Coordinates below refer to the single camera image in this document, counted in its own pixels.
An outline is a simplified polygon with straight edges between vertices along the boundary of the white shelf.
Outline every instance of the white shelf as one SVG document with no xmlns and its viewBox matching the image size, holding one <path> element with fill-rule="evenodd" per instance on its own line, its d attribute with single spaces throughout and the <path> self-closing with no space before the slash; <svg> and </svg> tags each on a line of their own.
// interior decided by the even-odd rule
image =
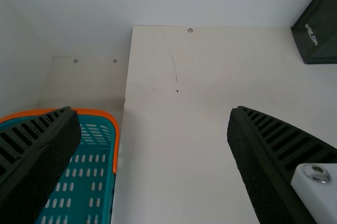
<svg viewBox="0 0 337 224">
<path fill-rule="evenodd" d="M 121 125 L 127 65 L 126 56 L 54 57 L 38 108 L 101 109 Z"/>
<path fill-rule="evenodd" d="M 305 65 L 288 28 L 133 29 L 114 223 L 259 223 L 226 141 L 232 108 L 337 147 L 337 65 Z"/>
</svg>

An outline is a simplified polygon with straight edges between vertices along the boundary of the black fabric bag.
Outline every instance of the black fabric bag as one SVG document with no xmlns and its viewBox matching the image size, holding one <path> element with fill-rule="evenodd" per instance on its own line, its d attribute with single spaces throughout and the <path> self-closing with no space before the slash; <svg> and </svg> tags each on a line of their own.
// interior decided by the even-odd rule
<svg viewBox="0 0 337 224">
<path fill-rule="evenodd" d="M 291 30 L 304 63 L 337 63 L 337 0 L 313 0 Z"/>
</svg>

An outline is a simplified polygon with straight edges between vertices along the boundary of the orange basket rim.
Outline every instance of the orange basket rim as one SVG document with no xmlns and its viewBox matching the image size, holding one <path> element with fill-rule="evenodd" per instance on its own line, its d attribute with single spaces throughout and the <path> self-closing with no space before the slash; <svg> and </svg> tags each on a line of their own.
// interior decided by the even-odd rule
<svg viewBox="0 0 337 224">
<path fill-rule="evenodd" d="M 52 112 L 55 110 L 57 109 L 35 109 L 35 110 L 16 112 L 11 115 L 0 118 L 0 123 L 3 123 L 8 120 L 12 120 L 12 119 L 20 118 L 20 117 L 38 116 L 38 115 L 42 115 L 44 113 Z M 72 108 L 72 110 L 76 111 L 77 114 L 80 114 L 80 115 L 94 115 L 94 116 L 104 117 L 110 120 L 110 122 L 114 125 L 115 131 L 116 131 L 116 137 L 115 137 L 112 172 L 116 174 L 117 167 L 118 167 L 118 152 L 119 152 L 119 147 L 120 147 L 120 128 L 118 126 L 118 122 L 115 119 L 115 117 L 113 117 L 110 113 L 106 111 L 98 110 L 98 109 Z"/>
</svg>

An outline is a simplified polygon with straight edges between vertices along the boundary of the screw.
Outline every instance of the screw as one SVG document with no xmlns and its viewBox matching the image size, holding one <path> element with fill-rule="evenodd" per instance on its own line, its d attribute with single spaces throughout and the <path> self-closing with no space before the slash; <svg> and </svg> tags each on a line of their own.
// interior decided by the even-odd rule
<svg viewBox="0 0 337 224">
<path fill-rule="evenodd" d="M 303 171 L 306 176 L 318 183 L 329 183 L 331 178 L 329 172 L 315 163 L 308 163 L 303 166 Z"/>
</svg>

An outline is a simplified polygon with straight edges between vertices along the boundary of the pencil mark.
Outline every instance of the pencil mark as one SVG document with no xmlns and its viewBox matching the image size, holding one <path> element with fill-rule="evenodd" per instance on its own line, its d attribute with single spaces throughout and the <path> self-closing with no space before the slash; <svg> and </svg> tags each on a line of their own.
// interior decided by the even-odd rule
<svg viewBox="0 0 337 224">
<path fill-rule="evenodd" d="M 175 68 L 174 58 L 173 58 L 173 55 L 171 53 L 171 50 L 169 50 L 168 52 L 171 56 L 171 60 L 172 60 L 172 63 L 173 63 L 173 68 L 174 68 L 174 72 L 175 72 L 175 82 L 177 82 L 178 81 L 178 75 L 177 75 L 177 69 Z"/>
</svg>

